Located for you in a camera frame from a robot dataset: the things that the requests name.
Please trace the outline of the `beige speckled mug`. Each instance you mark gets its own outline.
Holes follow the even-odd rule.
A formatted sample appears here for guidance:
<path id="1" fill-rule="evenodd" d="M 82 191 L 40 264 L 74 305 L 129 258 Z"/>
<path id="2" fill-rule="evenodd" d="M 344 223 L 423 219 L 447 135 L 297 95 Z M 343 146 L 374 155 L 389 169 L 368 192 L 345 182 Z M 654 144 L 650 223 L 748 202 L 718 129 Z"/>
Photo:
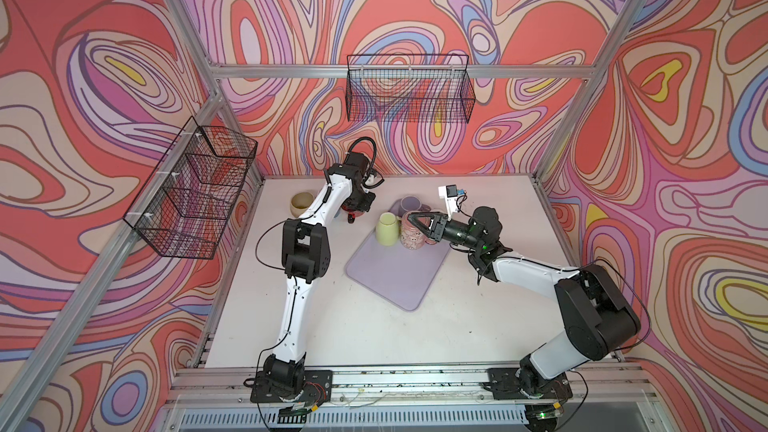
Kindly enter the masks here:
<path id="1" fill-rule="evenodd" d="M 315 213 L 314 193 L 303 191 L 295 194 L 290 200 L 290 212 L 294 218 L 311 217 Z"/>

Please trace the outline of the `red mug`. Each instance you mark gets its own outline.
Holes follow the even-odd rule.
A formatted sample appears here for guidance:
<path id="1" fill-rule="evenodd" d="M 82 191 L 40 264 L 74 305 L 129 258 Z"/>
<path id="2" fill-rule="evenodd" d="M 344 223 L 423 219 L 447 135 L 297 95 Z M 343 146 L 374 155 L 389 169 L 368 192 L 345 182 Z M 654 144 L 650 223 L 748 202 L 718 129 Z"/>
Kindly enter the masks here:
<path id="1" fill-rule="evenodd" d="M 354 223 L 358 217 L 364 214 L 364 211 L 361 211 L 361 210 L 352 210 L 352 209 L 347 210 L 346 208 L 343 208 L 343 210 L 344 210 L 344 213 L 346 214 L 347 222 L 349 224 Z"/>

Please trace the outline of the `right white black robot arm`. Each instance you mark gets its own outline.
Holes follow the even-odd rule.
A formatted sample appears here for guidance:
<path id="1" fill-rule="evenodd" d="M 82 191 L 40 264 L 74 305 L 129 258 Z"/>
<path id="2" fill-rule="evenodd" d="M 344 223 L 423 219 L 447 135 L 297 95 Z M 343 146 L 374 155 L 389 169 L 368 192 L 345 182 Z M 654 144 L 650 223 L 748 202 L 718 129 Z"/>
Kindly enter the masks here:
<path id="1" fill-rule="evenodd" d="M 522 256 L 501 240 L 498 213 L 481 206 L 464 223 L 441 212 L 418 212 L 407 223 L 432 241 L 461 248 L 479 279 L 512 284 L 554 301 L 562 331 L 527 354 L 516 372 L 518 390 L 539 398 L 568 370 L 599 361 L 641 331 L 641 320 L 605 268 L 554 266 Z"/>

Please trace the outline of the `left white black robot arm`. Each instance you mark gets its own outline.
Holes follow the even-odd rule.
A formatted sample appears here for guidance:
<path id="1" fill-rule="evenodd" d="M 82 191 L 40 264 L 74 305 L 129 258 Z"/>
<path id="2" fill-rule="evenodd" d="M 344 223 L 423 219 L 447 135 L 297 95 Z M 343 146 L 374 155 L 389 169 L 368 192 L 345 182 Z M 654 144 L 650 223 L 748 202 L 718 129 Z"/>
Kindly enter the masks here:
<path id="1" fill-rule="evenodd" d="M 348 147 L 344 160 L 324 171 L 325 183 L 308 209 L 282 227 L 281 264 L 286 276 L 287 295 L 277 344 L 262 350 L 253 379 L 244 381 L 251 389 L 251 401 L 301 400 L 310 389 L 319 399 L 325 394 L 305 379 L 305 314 L 312 288 L 323 278 L 331 263 L 328 226 L 340 211 L 353 222 L 370 210 L 373 190 L 384 183 L 375 169 L 378 147 L 370 136 L 360 137 Z"/>

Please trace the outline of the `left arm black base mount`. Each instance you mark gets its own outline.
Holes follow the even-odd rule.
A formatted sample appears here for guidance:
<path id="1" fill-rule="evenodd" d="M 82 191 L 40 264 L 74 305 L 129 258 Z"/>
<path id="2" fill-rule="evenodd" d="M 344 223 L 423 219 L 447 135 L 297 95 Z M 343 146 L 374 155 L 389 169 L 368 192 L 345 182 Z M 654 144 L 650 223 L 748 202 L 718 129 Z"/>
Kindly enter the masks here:
<path id="1" fill-rule="evenodd" d="M 330 369 L 305 370 L 303 377 L 291 379 L 288 384 L 268 378 L 259 371 L 244 384 L 251 386 L 252 403 L 300 402 L 306 405 L 322 405 L 332 397 L 333 371 Z"/>

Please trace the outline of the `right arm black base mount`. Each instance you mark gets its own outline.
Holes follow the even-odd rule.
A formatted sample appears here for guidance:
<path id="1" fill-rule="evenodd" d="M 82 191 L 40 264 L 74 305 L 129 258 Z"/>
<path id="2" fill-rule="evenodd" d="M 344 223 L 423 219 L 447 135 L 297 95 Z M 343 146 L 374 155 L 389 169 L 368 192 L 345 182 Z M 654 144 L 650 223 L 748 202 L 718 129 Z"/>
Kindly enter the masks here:
<path id="1" fill-rule="evenodd" d="M 489 368 L 482 388 L 495 400 L 546 399 L 567 401 L 573 392 L 564 373 L 553 379 L 541 378 L 532 368 Z"/>

